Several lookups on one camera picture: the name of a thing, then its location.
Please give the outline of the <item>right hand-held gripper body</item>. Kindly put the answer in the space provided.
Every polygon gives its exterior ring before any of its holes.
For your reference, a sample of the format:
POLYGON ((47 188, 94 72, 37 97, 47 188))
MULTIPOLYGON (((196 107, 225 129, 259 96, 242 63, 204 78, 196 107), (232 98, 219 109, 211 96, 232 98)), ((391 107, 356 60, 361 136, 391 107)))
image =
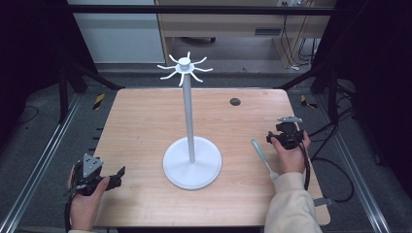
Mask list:
POLYGON ((303 131, 298 130, 296 126, 298 122, 302 122, 302 119, 297 116, 284 116, 279 117, 278 120, 286 124, 285 130, 280 131, 279 142, 286 150, 295 149, 303 141, 303 131))

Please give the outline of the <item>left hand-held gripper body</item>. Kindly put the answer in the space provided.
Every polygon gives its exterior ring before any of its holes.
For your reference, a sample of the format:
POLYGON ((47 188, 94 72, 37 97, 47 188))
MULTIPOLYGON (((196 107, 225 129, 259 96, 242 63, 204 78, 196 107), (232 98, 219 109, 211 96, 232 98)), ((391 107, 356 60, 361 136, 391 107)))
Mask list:
POLYGON ((90 196, 103 180, 100 176, 102 165, 103 161, 99 157, 93 157, 86 153, 83 159, 78 160, 75 164, 68 190, 64 196, 72 194, 90 196))

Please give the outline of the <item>teal handled spoon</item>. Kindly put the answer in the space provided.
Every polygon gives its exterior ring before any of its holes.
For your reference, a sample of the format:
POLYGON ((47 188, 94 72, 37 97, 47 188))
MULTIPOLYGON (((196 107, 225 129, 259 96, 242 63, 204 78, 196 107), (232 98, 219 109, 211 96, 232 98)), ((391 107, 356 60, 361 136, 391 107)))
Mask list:
POLYGON ((252 140, 251 143, 252 143, 253 147, 255 148, 255 150, 257 151, 258 156, 260 157, 260 159, 262 160, 262 162, 265 164, 266 168, 268 169, 270 179, 272 181, 276 180, 279 177, 279 175, 271 169, 271 167, 270 167, 263 151, 261 150, 260 146, 258 145, 258 142, 256 140, 252 140))

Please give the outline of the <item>white hook rack stand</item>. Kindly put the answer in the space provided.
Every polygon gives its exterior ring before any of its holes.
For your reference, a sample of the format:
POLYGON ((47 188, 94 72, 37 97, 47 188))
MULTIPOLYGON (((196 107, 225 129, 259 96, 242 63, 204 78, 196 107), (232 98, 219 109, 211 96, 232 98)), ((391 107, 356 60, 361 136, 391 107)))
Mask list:
POLYGON ((169 58, 175 62, 174 66, 164 67, 158 65, 163 70, 173 69, 173 72, 163 80, 168 80, 179 74, 179 87, 183 89, 184 111, 186 120, 187 136, 171 144, 166 150, 162 166, 166 178, 178 188, 184 190, 198 190, 211 184, 220 174, 223 159, 218 147, 210 140, 195 136, 193 127, 192 101, 191 101, 191 80, 195 79, 202 83, 194 71, 210 72, 210 69, 201 69, 197 64, 206 60, 203 59, 192 62, 190 52, 186 56, 175 59, 172 55, 169 58))

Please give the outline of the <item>person's right hand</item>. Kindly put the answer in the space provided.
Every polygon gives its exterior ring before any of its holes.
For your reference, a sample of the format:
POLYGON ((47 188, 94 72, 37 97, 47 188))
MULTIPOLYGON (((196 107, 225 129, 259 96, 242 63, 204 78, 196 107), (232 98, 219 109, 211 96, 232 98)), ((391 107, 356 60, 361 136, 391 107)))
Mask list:
POLYGON ((279 174, 300 173, 305 170, 305 158, 300 148, 285 150, 281 143, 275 138, 271 138, 272 145, 278 155, 279 174))

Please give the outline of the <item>person's left hand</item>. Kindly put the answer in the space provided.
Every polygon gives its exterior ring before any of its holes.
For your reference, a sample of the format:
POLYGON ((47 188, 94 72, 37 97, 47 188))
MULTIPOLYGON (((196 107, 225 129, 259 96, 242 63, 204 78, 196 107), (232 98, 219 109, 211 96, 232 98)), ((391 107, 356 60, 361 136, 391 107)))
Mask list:
POLYGON ((109 180, 108 177, 104 178, 90 196, 76 195, 73 198, 70 210, 71 229, 93 230, 109 180))

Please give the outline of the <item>yellow black floor tape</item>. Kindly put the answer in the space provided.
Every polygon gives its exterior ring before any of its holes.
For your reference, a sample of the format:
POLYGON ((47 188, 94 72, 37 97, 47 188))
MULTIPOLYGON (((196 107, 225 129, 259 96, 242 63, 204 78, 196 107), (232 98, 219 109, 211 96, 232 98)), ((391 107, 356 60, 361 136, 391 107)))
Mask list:
POLYGON ((95 103, 92 107, 93 110, 98 110, 100 108, 100 105, 101 105, 104 97, 105 97, 104 93, 100 93, 100 94, 97 95, 95 103))
POLYGON ((300 103, 304 107, 308 107, 308 108, 311 108, 311 109, 318 109, 317 104, 313 104, 313 103, 311 104, 311 103, 307 102, 307 99, 306 99, 305 95, 300 96, 300 103))

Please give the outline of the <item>black curtain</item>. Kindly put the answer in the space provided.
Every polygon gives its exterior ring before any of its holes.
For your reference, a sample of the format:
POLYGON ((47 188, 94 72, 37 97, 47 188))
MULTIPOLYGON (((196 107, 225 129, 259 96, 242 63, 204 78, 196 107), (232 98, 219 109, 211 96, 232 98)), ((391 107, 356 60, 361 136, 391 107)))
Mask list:
POLYGON ((412 199, 412 0, 336 0, 316 61, 356 88, 366 135, 412 199))

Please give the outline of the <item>light wooden desk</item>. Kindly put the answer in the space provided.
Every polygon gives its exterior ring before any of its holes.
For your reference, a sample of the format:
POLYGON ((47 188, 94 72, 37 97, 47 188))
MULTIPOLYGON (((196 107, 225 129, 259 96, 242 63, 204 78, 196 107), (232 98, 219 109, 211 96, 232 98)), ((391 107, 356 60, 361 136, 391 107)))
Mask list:
MULTIPOLYGON (((334 7, 337 0, 154 0, 158 6, 244 6, 244 7, 334 7)), ((161 35, 178 37, 269 37, 275 43, 284 67, 300 65, 298 51, 305 39, 320 39, 328 16, 235 16, 166 15, 158 16, 161 35)))

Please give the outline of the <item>white cabinet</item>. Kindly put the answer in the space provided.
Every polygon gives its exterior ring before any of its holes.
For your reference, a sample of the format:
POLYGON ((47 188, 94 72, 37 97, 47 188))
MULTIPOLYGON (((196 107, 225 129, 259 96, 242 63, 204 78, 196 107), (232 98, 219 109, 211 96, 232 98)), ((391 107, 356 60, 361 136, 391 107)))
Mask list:
POLYGON ((156 14, 75 13, 95 63, 161 63, 163 46, 156 14))

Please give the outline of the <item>aluminium floor rail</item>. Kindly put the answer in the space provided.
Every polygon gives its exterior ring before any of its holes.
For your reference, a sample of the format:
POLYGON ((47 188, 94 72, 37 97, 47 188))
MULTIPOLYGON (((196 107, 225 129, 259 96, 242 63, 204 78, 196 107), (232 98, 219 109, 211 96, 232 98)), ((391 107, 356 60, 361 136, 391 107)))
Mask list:
POLYGON ((70 125, 74 114, 78 110, 82 97, 82 94, 75 93, 73 95, 67 116, 56 126, 51 138, 47 143, 47 146, 45 147, 42 155, 37 161, 36 166, 32 170, 22 191, 19 193, 17 200, 0 223, 0 233, 15 232, 17 225, 22 218, 22 215, 24 214, 41 179, 44 177, 44 174, 48 169, 49 164, 54 157, 55 151, 57 150, 63 136, 65 135, 65 132, 67 131, 67 128, 70 125))
POLYGON ((337 97, 336 101, 331 102, 329 106, 323 95, 316 95, 315 100, 327 122, 331 122, 329 111, 337 108, 337 120, 335 121, 335 130, 332 133, 334 146, 339 156, 338 163, 343 169, 343 173, 352 184, 353 196, 346 202, 337 203, 337 206, 344 210, 340 214, 341 220, 351 220, 351 227, 360 229, 363 222, 368 221, 369 232, 371 233, 392 233, 381 209, 379 208, 375 197, 373 196, 366 179, 361 173, 361 169, 356 164, 344 138, 340 132, 343 128, 339 124, 343 117, 353 111, 352 105, 347 98, 337 97))

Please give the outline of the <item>black metal frame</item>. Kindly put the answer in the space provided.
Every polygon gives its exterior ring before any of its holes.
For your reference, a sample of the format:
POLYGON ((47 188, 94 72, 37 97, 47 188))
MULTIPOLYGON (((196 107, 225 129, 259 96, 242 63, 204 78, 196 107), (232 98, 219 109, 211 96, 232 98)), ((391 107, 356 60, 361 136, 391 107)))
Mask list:
MULTIPOLYGON (((166 15, 235 15, 235 16, 345 16, 353 15, 355 10, 349 8, 330 8, 330 7, 315 7, 315 8, 303 8, 303 7, 244 7, 244 6, 151 6, 151 5, 53 5, 48 8, 54 8, 54 12, 57 10, 65 12, 66 14, 166 14, 166 15)), ((119 90, 125 88, 125 86, 111 83, 110 81, 102 78, 96 72, 88 70, 86 67, 80 65, 72 58, 67 58, 66 68, 77 70, 84 73, 86 76, 92 78, 98 83, 112 89, 119 90)), ((311 68, 308 72, 297 78, 291 80, 283 85, 273 87, 288 90, 298 83, 306 81, 310 77, 317 76, 323 69, 330 66, 330 61, 324 61, 315 68, 311 68)))

